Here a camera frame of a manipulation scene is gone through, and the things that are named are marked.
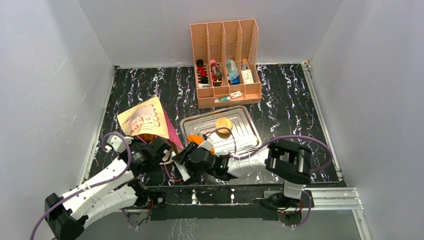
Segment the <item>orange fake bread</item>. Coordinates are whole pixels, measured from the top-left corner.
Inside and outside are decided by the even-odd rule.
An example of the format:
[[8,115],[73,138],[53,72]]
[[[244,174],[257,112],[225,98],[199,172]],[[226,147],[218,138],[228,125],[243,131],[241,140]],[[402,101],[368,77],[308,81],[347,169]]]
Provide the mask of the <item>orange fake bread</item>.
[[227,117],[220,117],[215,122],[217,132],[220,134],[229,134],[233,128],[233,122]]
[[198,147],[206,139],[208,139],[208,138],[207,137],[204,138],[204,137],[198,136],[198,135],[189,135],[187,137],[187,140],[188,140],[189,143],[195,143]]

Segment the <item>metal tongs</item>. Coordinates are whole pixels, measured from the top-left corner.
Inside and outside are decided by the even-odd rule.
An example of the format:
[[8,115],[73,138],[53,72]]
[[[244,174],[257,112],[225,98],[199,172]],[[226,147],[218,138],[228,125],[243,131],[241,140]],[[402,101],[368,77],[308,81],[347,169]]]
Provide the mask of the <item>metal tongs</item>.
[[191,178],[189,172],[187,171],[186,167],[182,164],[179,164],[177,162],[174,163],[176,168],[178,169],[178,171],[181,174],[182,180],[184,182],[186,182],[187,180],[189,180]]

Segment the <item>silver metal tray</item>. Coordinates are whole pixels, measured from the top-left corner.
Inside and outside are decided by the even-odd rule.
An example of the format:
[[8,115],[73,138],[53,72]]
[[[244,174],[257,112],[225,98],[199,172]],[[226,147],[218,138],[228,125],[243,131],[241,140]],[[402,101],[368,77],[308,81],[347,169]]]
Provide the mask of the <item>silver metal tray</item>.
[[189,144],[188,136],[201,137],[207,132],[215,130],[216,121],[221,117],[228,118],[233,123],[231,132],[235,139],[230,134],[213,133],[210,139],[214,143],[216,154],[234,153],[234,147],[236,147],[236,154],[241,155],[262,145],[263,142],[254,122],[243,105],[221,108],[182,119],[180,129],[184,143]]

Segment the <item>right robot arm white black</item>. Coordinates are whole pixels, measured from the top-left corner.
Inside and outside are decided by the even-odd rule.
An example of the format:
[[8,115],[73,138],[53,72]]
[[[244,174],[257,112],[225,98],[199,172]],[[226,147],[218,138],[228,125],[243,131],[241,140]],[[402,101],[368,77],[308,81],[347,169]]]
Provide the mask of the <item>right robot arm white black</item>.
[[281,193],[265,197],[261,204],[268,209],[286,210],[302,206],[302,192],[311,182],[312,156],[308,147],[278,139],[242,156],[215,155],[209,144],[192,142],[172,160],[190,171],[203,171],[222,181],[268,171],[284,180],[283,188]]

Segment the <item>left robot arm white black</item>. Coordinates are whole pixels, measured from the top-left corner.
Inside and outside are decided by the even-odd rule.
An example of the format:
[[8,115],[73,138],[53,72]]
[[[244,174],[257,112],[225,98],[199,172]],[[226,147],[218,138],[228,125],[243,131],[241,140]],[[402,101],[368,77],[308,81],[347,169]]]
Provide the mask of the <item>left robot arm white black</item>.
[[102,147],[118,154],[111,164],[74,189],[45,199],[43,218],[57,240],[75,240],[90,224],[124,208],[146,209],[154,220],[152,211],[166,207],[166,193],[148,189],[138,177],[159,167],[171,153],[168,143],[161,138],[145,143],[110,132]]

